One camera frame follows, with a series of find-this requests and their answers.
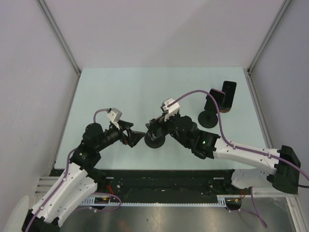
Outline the black stand with ball joint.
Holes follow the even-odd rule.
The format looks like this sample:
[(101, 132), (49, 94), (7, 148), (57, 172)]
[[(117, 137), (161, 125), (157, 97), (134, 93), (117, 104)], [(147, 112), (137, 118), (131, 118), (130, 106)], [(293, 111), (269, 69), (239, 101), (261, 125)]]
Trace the black stand with ball joint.
[(146, 134), (144, 137), (145, 144), (152, 149), (158, 149), (162, 147), (163, 144), (165, 143), (165, 140), (166, 138), (164, 136), (159, 137), (158, 139), (154, 141), (151, 139), (151, 137), (148, 134)]

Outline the silver white phone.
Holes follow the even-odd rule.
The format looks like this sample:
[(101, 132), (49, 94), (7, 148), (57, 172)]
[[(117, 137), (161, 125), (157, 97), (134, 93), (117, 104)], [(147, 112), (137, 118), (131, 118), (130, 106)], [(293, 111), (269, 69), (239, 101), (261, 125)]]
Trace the silver white phone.
[(146, 123), (145, 126), (147, 128), (148, 136), (153, 137), (155, 135), (154, 134), (154, 132), (155, 132), (154, 124), (149, 122), (149, 123)]

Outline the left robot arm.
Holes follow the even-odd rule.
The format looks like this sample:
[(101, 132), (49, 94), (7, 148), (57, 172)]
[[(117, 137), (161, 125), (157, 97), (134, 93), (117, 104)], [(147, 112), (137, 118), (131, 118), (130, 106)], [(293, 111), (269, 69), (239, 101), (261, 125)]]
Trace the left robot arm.
[(120, 126), (110, 124), (104, 130), (99, 123), (85, 128), (80, 145), (67, 157), (65, 170), (48, 192), (27, 213), (22, 231), (58, 232), (70, 214), (93, 193), (102, 193), (106, 175), (95, 168), (100, 152), (120, 141), (134, 147), (144, 132), (133, 131), (133, 123), (121, 121)]

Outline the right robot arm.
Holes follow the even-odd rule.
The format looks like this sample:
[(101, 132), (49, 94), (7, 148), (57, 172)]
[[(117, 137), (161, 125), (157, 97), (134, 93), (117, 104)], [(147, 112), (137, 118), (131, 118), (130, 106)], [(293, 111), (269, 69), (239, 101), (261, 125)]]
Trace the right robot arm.
[(165, 137), (170, 135), (200, 159), (226, 159), (255, 167), (260, 171), (260, 175), (255, 176), (253, 180), (244, 180), (244, 174), (233, 172), (231, 177), (223, 181), (223, 189), (228, 194), (252, 187), (261, 178), (270, 182), (278, 191), (298, 193), (300, 161), (289, 146), (267, 149), (232, 143), (218, 134), (200, 130), (188, 116), (175, 115), (168, 120), (158, 117), (150, 120), (145, 126), (145, 143), (151, 148), (161, 147)]

